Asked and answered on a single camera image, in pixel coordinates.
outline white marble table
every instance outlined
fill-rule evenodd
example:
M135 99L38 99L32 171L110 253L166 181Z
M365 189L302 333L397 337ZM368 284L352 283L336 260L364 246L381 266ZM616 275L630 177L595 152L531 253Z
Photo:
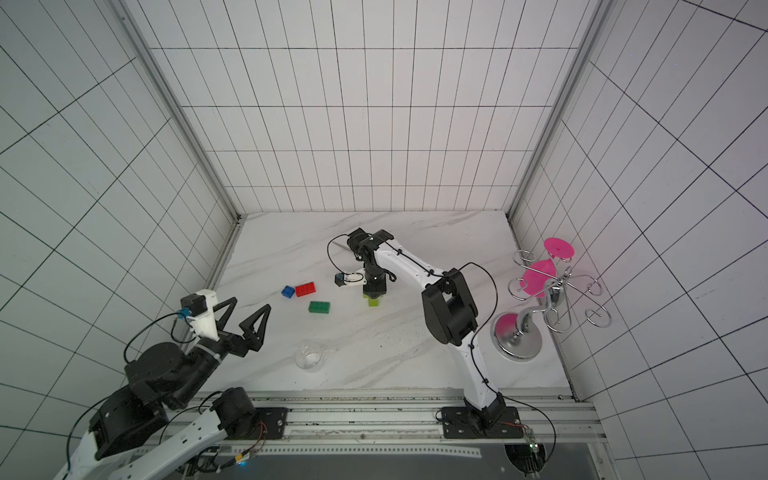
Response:
M228 330L264 303L272 305L263 348L245 358L228 356L206 390L242 386L246 391L303 389L461 388L450 346L432 338L424 323L421 292L405 282L388 282L377 307L368 307L362 288L339 288L326 256L328 240L357 227L389 231L424 261L444 269L468 261L493 274L499 292L497 314L519 311L506 290L521 275L512 261L515 242L500 211L269 213L248 218L217 287L219 300L236 296ZM346 238L337 240L345 244ZM362 267L351 252L331 244L334 261L347 271ZM480 269L463 271L478 307L478 324L494 303L491 280ZM314 282L317 292L287 299L285 285ZM310 300L331 302L330 314L309 313ZM563 367L543 320L536 321L544 345L532 361L504 359L491 344L486 326L475 340L499 388L568 387ZM326 358L318 372L293 360L302 340L319 343Z

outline black cable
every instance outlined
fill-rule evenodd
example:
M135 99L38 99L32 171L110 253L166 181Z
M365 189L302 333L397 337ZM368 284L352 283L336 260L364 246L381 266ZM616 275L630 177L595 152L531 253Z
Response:
M205 402L210 400L210 397L212 397L212 396L214 396L214 395L216 395L218 393L223 393L223 392L221 390L217 390L216 392L213 392L209 396L205 397L205 399L202 402L200 402L200 405L197 407L197 413L200 413L202 415L203 411L200 410L200 409L203 408L203 405L205 404Z
M195 410L195 409L200 409L200 408L202 408L202 407L203 407L203 403L201 403L201 404L200 404L200 405L198 405L198 406L194 406L194 407L190 407L190 408L188 408L188 409L184 409L184 410L182 410L181 412L178 412L176 415L174 415L174 417L173 417L172 419L168 420L168 423L166 423L166 424L165 424L165 427L163 427L163 431L160 433L160 440L157 442L157 444L159 445L159 444L161 444L161 443L163 442L163 437L165 436L165 431L167 430L168 426L169 426L171 423L173 423L173 422L174 422L174 420L176 419L176 417L178 417L178 416L179 416L179 415L181 415L182 413L185 413L185 412L189 412L190 410Z
M412 261L412 262L413 262L413 263L414 263L416 266L418 266L419 268L421 268L422 270L424 270L425 272L427 272L427 276L447 276L447 275L445 275L445 274L435 273L435 271L434 271L434 270L427 270L427 269L426 269L426 268L425 268L425 267L424 267L422 264L420 264L419 262L417 262L417 261L416 261L416 260L414 260L413 258L409 257L409 255L408 255L407 253L403 253L403 251L402 251L402 248L395 248L395 247L393 247L393 246L392 246L392 244L391 244L390 242L388 242L388 241L386 241L386 240L384 240L384 243L386 243L387 245L389 245L389 248L391 248L392 250L394 250L395 252L397 252L397 254L398 254L398 255L403 255L403 256L404 256L405 258L407 258L408 260L411 260L411 261Z
M134 338L132 338L130 341L128 341L128 343L125 344L125 348L123 349L123 360L125 360L126 363L129 363L128 362L128 347L131 346L131 344L134 342L134 340L136 340L139 337L139 335L144 333L149 327L153 326L155 323L161 321L162 319L168 318L169 316L173 316L173 315L178 315L178 314L176 312L173 312L173 313L168 313L167 315L163 315L159 319L153 321L149 325L145 326L143 329L139 330L139 333L134 335Z
M525 402L521 402L520 400L517 400L517 399L513 399L513 398L510 398L510 397L507 397L506 395L503 395L503 394L501 394L501 393L500 393L500 392L498 392L497 390L494 390L494 389L492 389L492 388L491 388L491 386L488 384L488 379L487 379L487 378L485 378L485 376L483 375L483 373L480 371L480 367L478 367L478 364L477 364L477 362L475 361L475 337L478 335L478 333L480 333L480 330L482 330L482 328L483 328L483 327L484 327L484 326L485 326L485 325L486 325L488 322L490 322L490 321L491 321L491 318L493 318L493 315L494 315L494 313L496 313L496 308L498 307L498 287L496 286L496 281L494 280L494 278L493 278L493 276L490 274L490 272L488 272L488 271L487 271L485 268L483 268L482 266L478 265L478 264L477 264L477 263L475 263L475 262L467 262L467 263L466 263L466 264L464 264L464 265L463 265L461 268L459 268L459 270L463 269L463 268L464 268L465 266L467 266L467 265L474 265L474 266L478 267L479 269L481 269L482 271L484 271L485 273L487 273L487 274L488 274L488 277L491 279L491 282L493 283L493 288L494 288L494 290L495 290L495 292L496 292L496 301L495 301L495 303L494 303L494 306L493 306L493 311L491 312L491 315L490 315L490 316L488 316L488 319L487 319L486 321L484 321L482 325L480 325L480 328L478 328L477 330L475 330L475 334L474 334L474 335L472 335L472 339L471 339L471 340L469 340L469 355L470 355L470 356L471 356L471 358L472 358L472 363L475 365L475 369L478 371L478 374L480 375L480 378L482 378L482 382L483 382L483 383L485 384L485 386L486 386L486 387L488 387L488 389L489 389L489 390L491 390L493 393L495 393L496 395L501 395L503 398L505 398L505 399L507 399L507 400L509 400L509 401L511 401L511 402L515 402L515 403L519 403L519 404L521 404L521 405L525 405L525 406L527 406L528 408L530 408L530 409L533 409L533 410L535 410L535 411L537 411L537 412L541 413L541 414L544 416L544 418L546 418L546 419L547 419L547 422L549 422L549 425L552 427L552 437L553 437L553 438L552 438L552 450L550 450L550 452L549 452L549 455L547 455L547 458L544 460L544 465L547 465L547 463L549 462L549 459L550 459L550 458L552 458L552 454L554 453L554 447L555 447L555 446L558 444L558 434L557 434L557 432L554 430L554 423L552 423L552 421L550 420L549 416L548 416L546 413L542 412L540 409L537 409L537 408L536 408L536 407L534 407L533 405L529 405L528 403L525 403Z
M335 239L337 239L337 238L339 238L339 237L348 237L348 236L349 236L349 234L348 234L348 233L342 233L341 235L336 235L334 238L332 238L332 239L331 239L331 240L328 242L328 245L326 246L326 253L328 254L328 260L330 260L330 262L331 262L331 265L333 265L333 266L334 266L334 267L335 267L335 268L336 268L336 269L337 269L337 270L338 270L340 273L343 273L344 275L360 275L360 278L359 278L358 280L344 280L345 282L347 282L347 283L362 282L362 279L364 279L364 278L365 278L365 276L364 276L362 273L357 273L357 272L347 273L347 272L345 272L344 270L341 270L341 269L340 269L340 268L339 268L339 267L338 267L338 266L337 266L337 265L336 265L336 264L333 262L333 259L331 258L331 242L333 242Z
M70 460L70 458L69 458L69 442L72 440L72 434L74 433L75 427L78 426L78 423L80 423L80 421L83 419L83 417L85 416L86 413L88 413L91 410L95 409L96 405L98 405L99 403L102 403L104 400L108 399L109 397L111 397L111 394L105 396L103 399L101 399L98 402L94 403L91 407L88 408L88 410L86 410L85 412L82 412L82 414L78 417L78 419L74 421L74 425L69 430L69 435L67 435L67 473L64 475L64 478L67 478L67 475L69 475L69 472L72 470L72 460Z
M178 320L179 320L178 317L174 318L174 324L170 327L170 337L174 340L174 342L184 344L184 343L192 343L195 340L197 340L197 337L195 337L195 336L192 336L192 338L190 338L189 340L186 340L186 341L179 340L178 338L176 338L174 336L174 330L176 329L176 322ZM192 328L192 325L190 325L190 323L187 321L186 317L184 318L184 322L187 324L188 327Z

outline pink disc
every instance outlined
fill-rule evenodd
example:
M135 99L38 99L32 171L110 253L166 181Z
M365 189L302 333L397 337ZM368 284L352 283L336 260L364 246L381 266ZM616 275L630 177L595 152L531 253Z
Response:
M544 248L547 249L549 254L553 257L561 258L563 260L573 258L576 254L576 250L574 250L570 243L554 237L544 240Z
M517 313L505 313L496 320L496 327L493 329L497 339L504 339L515 333L518 323Z
M539 272L544 272L548 275L558 275L557 270L554 268L554 263L552 263L552 260L549 259L536 262L531 265L531 268L536 269ZM522 288L528 295L533 295L534 293L537 293L539 290L543 289L544 284L547 282L547 280L550 279L549 276L542 275L539 272L526 270L525 273L523 273L522 279L524 281L520 282L520 288ZM541 292L536 296L544 296L544 292Z

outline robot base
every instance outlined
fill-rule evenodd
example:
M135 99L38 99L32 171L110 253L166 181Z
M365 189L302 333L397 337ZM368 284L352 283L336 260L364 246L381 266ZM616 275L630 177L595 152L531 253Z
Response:
M484 432L472 429L468 422L469 409L466 407L443 407L440 415L443 436L447 439L521 439L525 436L515 407L508 406L498 422Z

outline round metal base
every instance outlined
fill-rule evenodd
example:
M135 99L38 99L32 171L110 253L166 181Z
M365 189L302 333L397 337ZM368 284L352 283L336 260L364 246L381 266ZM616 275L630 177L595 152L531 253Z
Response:
M520 334L517 321L517 313L502 313L494 318L491 341L505 358L527 362L541 351L541 332L533 322L528 322L530 331Z

